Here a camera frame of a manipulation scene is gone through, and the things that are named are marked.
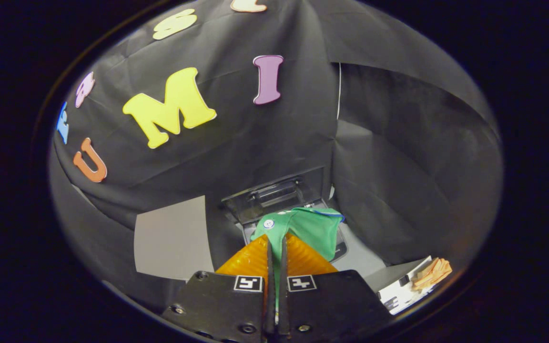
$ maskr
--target black fabric backdrop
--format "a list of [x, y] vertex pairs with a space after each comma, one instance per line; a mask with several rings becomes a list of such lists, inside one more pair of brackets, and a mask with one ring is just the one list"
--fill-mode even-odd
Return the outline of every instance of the black fabric backdrop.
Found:
[[[151, 37], [157, 23], [187, 8], [195, 24]], [[282, 95], [256, 106], [251, 61], [268, 54], [285, 59]], [[137, 93], [162, 101], [168, 76], [187, 67], [198, 69], [198, 89], [218, 117], [152, 150], [122, 107]], [[214, 267], [243, 245], [213, 210], [219, 199], [322, 165], [323, 197], [334, 184], [349, 227], [387, 264], [433, 255], [462, 271], [494, 221], [503, 160], [486, 100], [440, 48], [359, 2], [273, 0], [264, 13], [191, 2], [146, 22], [90, 71], [93, 90], [79, 109], [67, 107], [67, 144], [53, 135], [52, 159], [65, 176], [55, 161], [50, 172], [96, 208], [61, 184], [55, 206], [89, 268], [150, 308], [167, 306], [179, 282], [135, 271], [136, 216], [200, 195], [209, 198]], [[72, 163], [85, 137], [107, 165], [103, 182]]]

